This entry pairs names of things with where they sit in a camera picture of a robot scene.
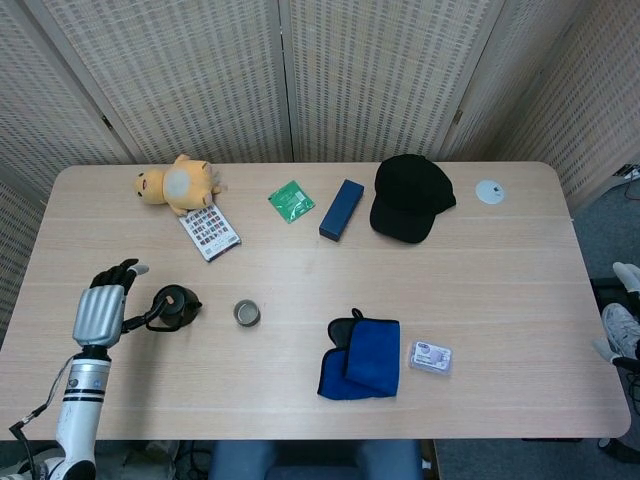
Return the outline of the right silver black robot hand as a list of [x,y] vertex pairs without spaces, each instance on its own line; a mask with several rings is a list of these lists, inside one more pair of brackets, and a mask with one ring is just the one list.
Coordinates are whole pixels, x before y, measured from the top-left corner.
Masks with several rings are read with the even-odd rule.
[[605,339],[593,341],[595,350],[608,363],[639,373],[639,267],[615,262],[613,271],[626,290],[628,307],[606,305],[601,313]]

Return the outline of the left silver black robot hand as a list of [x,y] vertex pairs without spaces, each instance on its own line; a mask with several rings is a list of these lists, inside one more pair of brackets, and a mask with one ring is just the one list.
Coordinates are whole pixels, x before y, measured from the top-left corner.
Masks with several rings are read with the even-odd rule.
[[149,271],[138,259],[122,263],[98,273],[82,292],[73,329],[73,339],[81,347],[98,346],[109,349],[123,333],[129,333],[159,316],[165,300],[129,320],[124,319],[127,295],[135,279]]

